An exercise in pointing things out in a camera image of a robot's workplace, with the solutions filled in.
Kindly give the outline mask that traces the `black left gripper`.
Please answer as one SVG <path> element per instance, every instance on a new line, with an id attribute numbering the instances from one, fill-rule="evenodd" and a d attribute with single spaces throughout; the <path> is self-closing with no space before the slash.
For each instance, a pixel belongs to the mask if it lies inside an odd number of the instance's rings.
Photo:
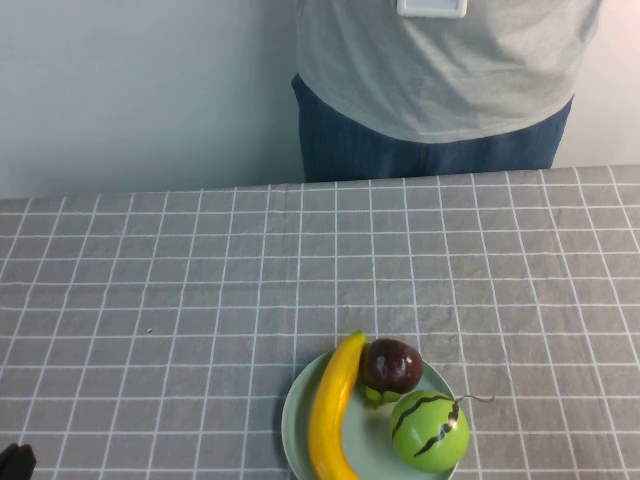
<path id="1" fill-rule="evenodd" d="M 0 454 L 0 480 L 30 480 L 36 464 L 29 444 L 12 443 Z"/>

